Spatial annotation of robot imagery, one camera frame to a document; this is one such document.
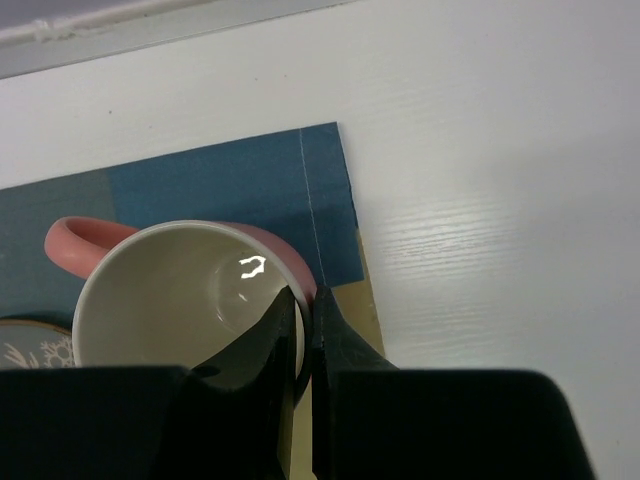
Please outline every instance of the pink mug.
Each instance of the pink mug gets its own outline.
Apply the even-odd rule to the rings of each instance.
[[[300,372],[316,284],[302,257],[272,233],[196,220],[137,230],[66,217],[49,229],[45,251],[87,279],[73,319],[77,365],[192,368],[255,324],[289,285]]]

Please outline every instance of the cup rim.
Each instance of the cup rim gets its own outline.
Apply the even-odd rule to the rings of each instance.
[[[82,337],[82,321],[80,317],[84,310],[85,304],[87,302],[87,297],[89,296],[89,292],[96,283],[96,279],[100,276],[100,273],[104,271],[113,260],[120,255],[120,253],[126,249],[128,246],[153,235],[161,234],[164,232],[172,231],[172,230],[180,230],[183,228],[193,228],[195,230],[208,230],[208,231],[216,231],[219,233],[223,233],[228,235],[236,240],[241,241],[242,243],[248,245],[255,249],[258,253],[264,255],[270,262],[272,262],[280,274],[284,277],[287,285],[291,289],[293,296],[298,303],[298,307],[300,308],[300,314],[302,316],[303,325],[311,325],[311,309],[309,302],[307,301],[304,291],[300,285],[300,282],[295,278],[291,270],[285,265],[285,263],[276,255],[271,249],[269,249],[262,242],[252,237],[248,233],[243,232],[242,230],[236,228],[234,225],[227,224],[224,222],[208,222],[205,220],[176,220],[172,222],[160,223],[157,225],[153,225],[147,228],[144,228],[130,237],[126,238],[114,248],[112,248],[100,263],[96,266],[96,268],[91,272],[89,277],[87,278],[84,286],[82,287],[82,291],[80,292],[80,296],[78,297],[78,302],[76,305],[76,310],[73,315],[73,326],[72,326],[72,335],[71,335],[71,346],[73,350],[73,356],[75,359],[75,363],[77,366],[82,366],[82,354],[80,352],[80,338]],[[300,358],[300,361],[305,357],[304,350],[296,354],[297,358]]]

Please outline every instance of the white seam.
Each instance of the white seam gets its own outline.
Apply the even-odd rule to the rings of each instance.
[[[322,255],[320,255],[320,243],[318,243],[318,230],[316,229],[316,219],[313,216],[313,205],[311,204],[311,190],[309,189],[309,177],[307,176],[307,162],[304,159],[304,146],[302,144],[302,129],[299,130],[300,138],[300,156],[302,157],[302,169],[304,171],[304,181],[307,184],[307,198],[309,199],[309,211],[311,212],[311,225],[313,226],[313,236],[316,239],[316,250],[318,251],[318,260],[320,261],[320,273],[322,274],[322,282],[326,285],[327,279],[324,276],[324,267],[322,266]]]

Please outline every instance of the mug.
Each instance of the mug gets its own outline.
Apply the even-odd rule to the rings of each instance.
[[[284,240],[250,225],[181,220],[143,230],[88,217],[56,221],[49,258],[86,279],[75,310],[79,366],[193,368],[260,320],[289,285],[296,374],[310,339],[313,275]]]

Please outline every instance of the wood grain texture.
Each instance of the wood grain texture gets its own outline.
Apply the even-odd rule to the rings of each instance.
[[[0,187],[338,120],[388,357],[543,371],[638,478],[639,16],[368,0],[8,79]]]

